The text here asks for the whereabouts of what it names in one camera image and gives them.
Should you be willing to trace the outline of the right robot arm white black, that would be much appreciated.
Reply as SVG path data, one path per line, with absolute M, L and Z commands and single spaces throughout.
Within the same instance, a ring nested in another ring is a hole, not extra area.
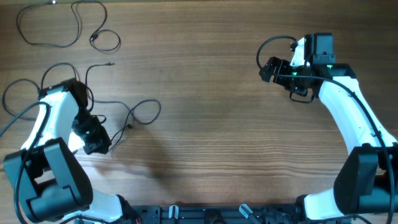
M 397 139 L 377 119 L 361 93 L 353 69 L 337 63 L 331 33 L 291 38 L 291 60 L 259 63 L 264 82 L 289 92 L 297 103 L 319 99 L 343 137 L 348 158 L 332 188 L 297 199 L 296 223 L 323 223 L 397 212 Z

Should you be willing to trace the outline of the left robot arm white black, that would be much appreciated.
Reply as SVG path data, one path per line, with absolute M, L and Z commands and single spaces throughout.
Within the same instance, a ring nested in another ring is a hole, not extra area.
M 87 110 L 86 86 L 72 78 L 40 91 L 34 128 L 20 151 L 4 158 L 21 222 L 57 222 L 69 218 L 111 223 L 123 217 L 117 195 L 95 190 L 68 148 L 71 133 L 81 137 L 87 154 L 106 154 L 111 140 L 99 119 Z

